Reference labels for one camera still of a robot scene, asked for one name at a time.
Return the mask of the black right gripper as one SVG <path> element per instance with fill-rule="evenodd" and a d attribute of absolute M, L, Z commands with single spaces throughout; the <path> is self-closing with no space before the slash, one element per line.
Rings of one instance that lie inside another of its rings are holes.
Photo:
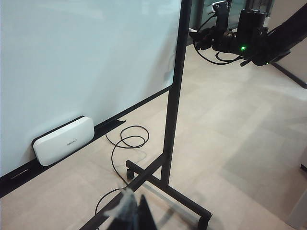
<path fill-rule="evenodd" d="M 222 30 L 216 27 L 190 32 L 196 50 L 212 48 L 220 52 L 241 52 L 241 45 L 237 39 L 237 31 Z"/>

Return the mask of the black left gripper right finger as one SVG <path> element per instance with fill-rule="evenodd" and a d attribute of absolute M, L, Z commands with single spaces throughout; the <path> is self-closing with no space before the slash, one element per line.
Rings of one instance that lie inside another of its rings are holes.
<path fill-rule="evenodd" d="M 140 230 L 157 230 L 157 226 L 144 195 L 141 195 L 138 205 L 138 226 Z"/>

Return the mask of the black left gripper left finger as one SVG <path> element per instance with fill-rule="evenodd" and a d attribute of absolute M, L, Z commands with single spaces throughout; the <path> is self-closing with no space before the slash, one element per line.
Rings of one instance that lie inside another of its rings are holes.
<path fill-rule="evenodd" d="M 121 189 L 120 195 L 123 197 L 119 204 L 104 212 L 104 216 L 112 218 L 107 230 L 138 230 L 138 206 L 134 192 L 130 188 Z"/>

